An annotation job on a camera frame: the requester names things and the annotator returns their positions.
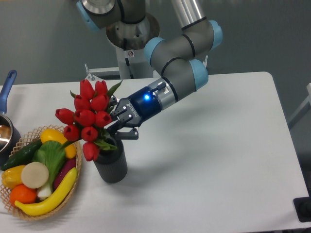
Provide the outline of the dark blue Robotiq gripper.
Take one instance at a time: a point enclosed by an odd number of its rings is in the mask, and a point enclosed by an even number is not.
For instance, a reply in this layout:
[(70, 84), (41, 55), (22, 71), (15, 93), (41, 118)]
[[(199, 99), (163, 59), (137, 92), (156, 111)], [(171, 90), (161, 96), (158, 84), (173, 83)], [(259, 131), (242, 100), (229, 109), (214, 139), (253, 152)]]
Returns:
[[(119, 99), (112, 95), (107, 112), (111, 113), (115, 123), (109, 126), (107, 131), (116, 140), (138, 140), (138, 129), (135, 127), (141, 126), (143, 122), (160, 113), (161, 110), (160, 101), (148, 86), (126, 98)], [(133, 128), (128, 132), (120, 132), (119, 130), (124, 127)]]

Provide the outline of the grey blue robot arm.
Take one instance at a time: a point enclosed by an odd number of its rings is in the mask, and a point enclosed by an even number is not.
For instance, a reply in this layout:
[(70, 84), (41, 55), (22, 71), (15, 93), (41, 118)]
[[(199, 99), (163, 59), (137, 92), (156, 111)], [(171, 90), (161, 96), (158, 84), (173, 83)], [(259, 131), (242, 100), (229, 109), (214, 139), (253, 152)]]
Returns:
[(109, 134), (117, 139), (138, 138), (139, 126), (208, 82), (206, 63), (196, 56), (217, 47), (223, 32), (207, 20), (196, 0), (174, 0), (172, 6), (182, 35), (166, 41), (159, 36), (158, 21), (146, 12), (143, 0), (80, 0), (77, 8), (86, 25), (105, 29), (116, 49), (121, 79), (159, 79), (130, 96), (112, 99), (113, 124)]

